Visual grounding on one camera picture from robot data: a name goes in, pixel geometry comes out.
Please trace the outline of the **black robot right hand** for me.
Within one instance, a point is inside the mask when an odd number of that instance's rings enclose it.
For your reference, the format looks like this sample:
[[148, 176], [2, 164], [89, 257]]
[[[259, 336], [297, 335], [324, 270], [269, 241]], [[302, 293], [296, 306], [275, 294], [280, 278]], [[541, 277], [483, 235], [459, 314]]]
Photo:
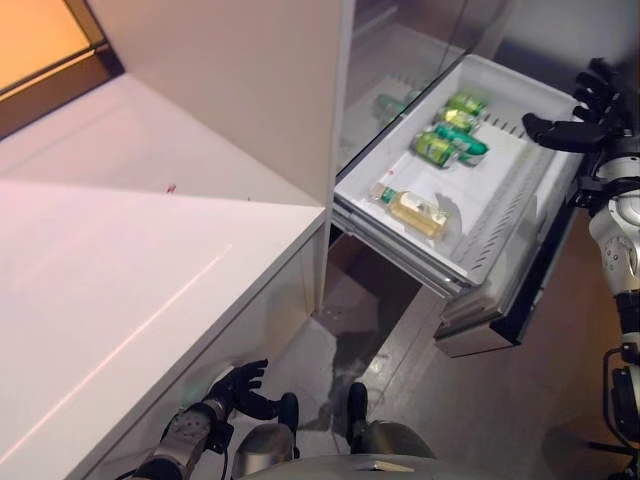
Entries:
[[573, 98], [576, 120], [546, 120], [534, 113], [522, 117], [525, 133], [536, 144], [557, 151], [590, 153], [601, 150], [625, 129], [623, 83], [604, 59], [592, 58], [576, 78]]

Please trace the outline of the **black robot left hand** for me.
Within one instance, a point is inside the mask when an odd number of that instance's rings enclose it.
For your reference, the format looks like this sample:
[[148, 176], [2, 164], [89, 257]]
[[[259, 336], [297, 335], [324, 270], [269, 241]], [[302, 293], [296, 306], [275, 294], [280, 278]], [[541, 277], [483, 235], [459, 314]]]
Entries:
[[233, 367], [216, 381], [204, 397], [215, 402], [228, 418], [233, 410], [257, 419], [271, 420], [278, 415], [278, 402], [258, 393], [268, 360], [262, 359]]

